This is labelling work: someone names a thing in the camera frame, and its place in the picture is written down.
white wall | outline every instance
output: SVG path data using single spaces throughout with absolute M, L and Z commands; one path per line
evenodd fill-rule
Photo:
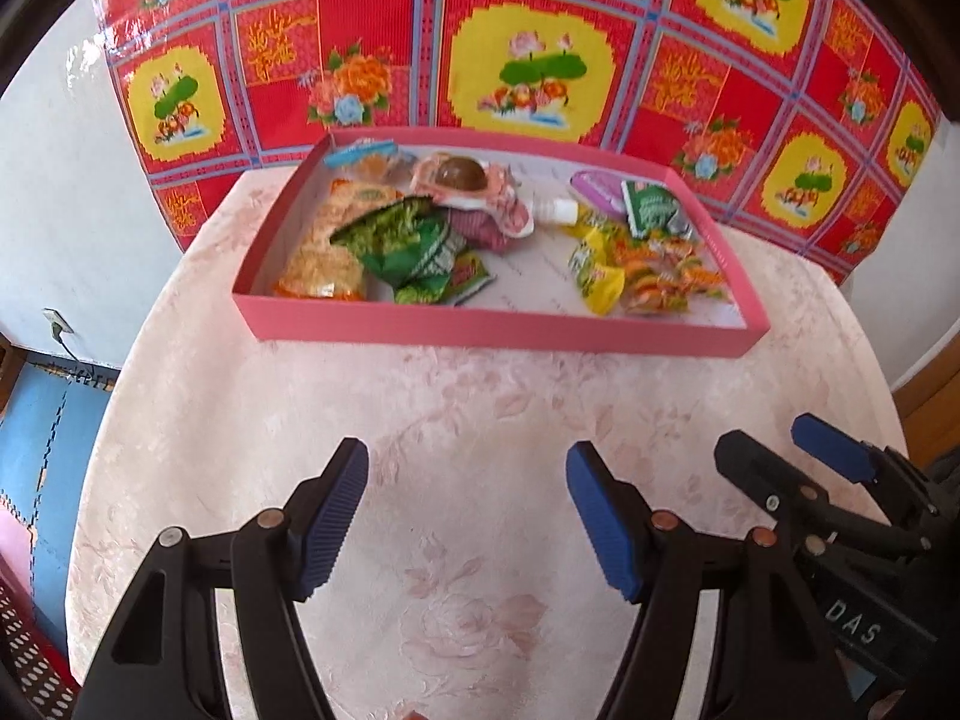
M 179 249 L 124 127 L 90 0 L 78 0 L 0 100 L 0 332 L 120 367 Z
M 844 293 L 891 385 L 923 367 L 960 317 L 960 127 L 944 123 L 877 251 Z

floor mat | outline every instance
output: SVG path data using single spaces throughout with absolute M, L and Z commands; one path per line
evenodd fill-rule
M 50 358 L 28 362 L 0 422 L 0 570 L 30 593 L 37 627 L 65 653 L 70 549 L 110 395 Z

blue gripper pad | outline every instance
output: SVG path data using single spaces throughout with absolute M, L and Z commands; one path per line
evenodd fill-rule
M 640 536 L 619 507 L 618 482 L 590 442 L 577 442 L 566 453 L 566 486 L 570 491 L 607 584 L 632 604 L 643 581 L 637 573 Z
M 295 600 L 305 600 L 330 578 L 369 470 L 367 447 L 357 439 L 344 439 L 323 474 L 301 483 L 284 507 L 299 567 L 293 579 Z
M 877 475 L 867 447 L 812 413 L 793 420 L 790 437 L 795 445 L 838 474 L 857 482 L 872 482 Z

power cord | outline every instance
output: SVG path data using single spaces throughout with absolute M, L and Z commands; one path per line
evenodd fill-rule
M 77 357 L 77 355 L 75 355 L 72 351 L 70 351 L 70 347 L 66 346 L 66 343 L 64 343 L 64 338 L 62 337 L 64 336 L 64 326 L 61 325 L 59 322 L 50 322 L 50 333 L 54 337 L 54 341 L 59 343 L 64 348 L 64 351 L 68 355 L 70 355 L 70 357 L 72 357 L 74 361 L 76 361 L 77 365 L 79 365 L 80 367 L 86 367 L 86 369 L 88 370 L 87 375 L 89 376 L 89 378 L 91 380 L 94 379 L 95 374 L 93 371 L 93 365 L 88 365 L 86 362 L 83 362 L 82 360 L 80 360 L 80 358 Z

brown egg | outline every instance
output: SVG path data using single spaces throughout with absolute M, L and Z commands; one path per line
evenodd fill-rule
M 449 157 L 437 167 L 433 180 L 436 184 L 460 191 L 487 189 L 487 172 L 470 157 Z

